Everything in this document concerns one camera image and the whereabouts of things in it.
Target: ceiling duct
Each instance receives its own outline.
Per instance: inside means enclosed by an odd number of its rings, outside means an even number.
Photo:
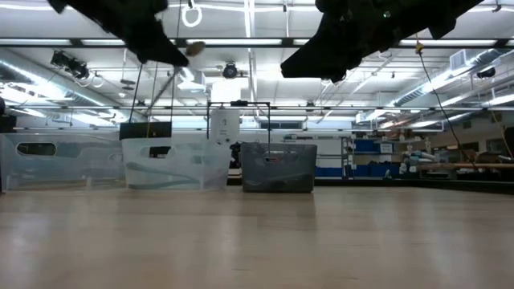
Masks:
[[[0,65],[0,83],[31,83],[27,77],[14,73],[11,69]]]
[[[506,55],[510,51],[510,49],[489,49],[481,52],[469,49],[459,51],[455,55],[451,56],[451,65],[443,73],[430,76],[432,84],[437,89],[437,86],[442,87],[449,84],[462,75],[480,72],[488,65],[491,65],[493,61],[503,55]],[[391,103],[391,106],[394,105],[395,107],[400,107],[411,100],[417,99],[420,96],[425,96],[431,92],[432,85],[430,85],[430,82],[424,81],[414,89],[411,88],[406,90],[405,93],[401,94],[400,97]]]
[[[82,88],[73,81],[62,77],[59,74],[56,75],[54,71],[32,63],[31,61],[4,48],[0,49],[0,67],[11,71],[11,73],[16,75],[16,77],[23,77],[24,79],[30,80],[32,83],[39,85],[51,84],[56,91],[61,91],[65,95],[71,96],[70,92],[72,92],[74,98],[86,100],[94,105],[120,105],[106,96],[102,96],[88,88]],[[130,115],[130,111],[120,111],[120,113],[127,117]],[[134,119],[137,121],[146,121],[146,117],[142,116],[139,112],[134,112]]]

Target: white tote bin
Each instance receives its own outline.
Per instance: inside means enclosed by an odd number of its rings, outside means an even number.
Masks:
[[[230,150],[218,144],[179,143],[171,138],[122,140],[125,176],[130,189],[226,188]],[[162,158],[152,147],[170,147]]]
[[[121,142],[89,135],[2,134],[2,189],[123,188]],[[43,144],[46,155],[27,153]]]

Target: wooden floor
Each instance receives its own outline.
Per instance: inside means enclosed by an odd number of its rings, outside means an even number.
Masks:
[[[1,289],[514,288],[514,197],[12,193]]]

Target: gray plastic bin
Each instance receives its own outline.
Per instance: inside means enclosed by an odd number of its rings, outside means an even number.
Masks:
[[[316,154],[313,144],[241,144],[243,191],[311,193]]]

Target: transparent plastic bin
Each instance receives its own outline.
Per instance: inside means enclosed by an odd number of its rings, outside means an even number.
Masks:
[[[243,191],[310,193],[314,189],[317,146],[241,144]]]
[[[89,135],[3,134],[2,189],[119,189],[125,187],[121,142]],[[54,145],[53,155],[24,153]]]
[[[122,140],[130,189],[224,190],[230,165],[226,146],[178,143],[170,138]],[[163,158],[149,157],[152,147],[170,147]]]

